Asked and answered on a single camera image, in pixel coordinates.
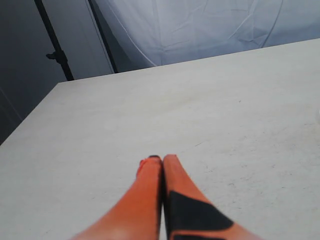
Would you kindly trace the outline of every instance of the gray wall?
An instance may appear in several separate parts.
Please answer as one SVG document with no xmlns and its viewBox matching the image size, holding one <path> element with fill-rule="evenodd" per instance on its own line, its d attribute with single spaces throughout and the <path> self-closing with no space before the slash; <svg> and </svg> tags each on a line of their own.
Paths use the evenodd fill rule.
<svg viewBox="0 0 320 240">
<path fill-rule="evenodd" d="M 117 39 L 113 35 L 107 21 L 105 20 L 103 14 L 101 13 L 99 6 L 97 5 L 95 0 L 92 0 L 94 10 L 97 14 L 99 22 L 101 23 L 101 27 L 103 29 L 103 34 L 107 39 L 109 47 L 111 49 L 111 54 L 114 58 L 116 67 L 120 73 L 133 71 L 139 69 L 133 61 L 131 61 L 127 54 L 124 52 L 122 47 L 119 45 Z"/>
<path fill-rule="evenodd" d="M 0 142 L 65 75 L 33 0 L 0 1 Z"/>
</svg>

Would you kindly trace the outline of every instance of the white fabric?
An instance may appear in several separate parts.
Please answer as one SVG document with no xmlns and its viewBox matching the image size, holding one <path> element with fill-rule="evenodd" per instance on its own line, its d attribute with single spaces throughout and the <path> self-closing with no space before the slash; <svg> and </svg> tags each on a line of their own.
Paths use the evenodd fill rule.
<svg viewBox="0 0 320 240">
<path fill-rule="evenodd" d="M 96 0 L 139 67 L 320 38 L 319 0 Z"/>
</svg>

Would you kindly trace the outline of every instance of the orange finger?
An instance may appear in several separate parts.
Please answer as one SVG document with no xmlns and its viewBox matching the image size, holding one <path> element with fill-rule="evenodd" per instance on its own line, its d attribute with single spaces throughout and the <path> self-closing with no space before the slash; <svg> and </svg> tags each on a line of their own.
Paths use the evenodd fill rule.
<svg viewBox="0 0 320 240">
<path fill-rule="evenodd" d="M 140 162 L 136 180 L 118 203 L 73 240 L 157 240 L 161 218 L 162 162 Z"/>
<path fill-rule="evenodd" d="M 223 215 L 192 182 L 176 155 L 163 160 L 168 240 L 261 240 Z"/>
</svg>

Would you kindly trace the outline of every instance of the table surface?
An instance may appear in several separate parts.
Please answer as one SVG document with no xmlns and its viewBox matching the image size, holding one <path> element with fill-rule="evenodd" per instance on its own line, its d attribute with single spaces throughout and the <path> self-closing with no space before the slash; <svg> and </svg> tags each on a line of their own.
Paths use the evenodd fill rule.
<svg viewBox="0 0 320 240">
<path fill-rule="evenodd" d="M 72 237 L 168 153 L 264 239 L 319 238 L 319 63 L 316 39 L 59 83 L 0 147 L 0 239 Z"/>
</svg>

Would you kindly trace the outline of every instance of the wrinkled cloth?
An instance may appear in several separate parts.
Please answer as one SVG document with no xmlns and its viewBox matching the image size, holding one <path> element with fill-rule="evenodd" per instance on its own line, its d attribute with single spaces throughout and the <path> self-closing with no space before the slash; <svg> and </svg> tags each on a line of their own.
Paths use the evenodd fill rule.
<svg viewBox="0 0 320 240">
<path fill-rule="evenodd" d="M 140 68 L 320 38 L 320 0 L 96 0 Z"/>
</svg>

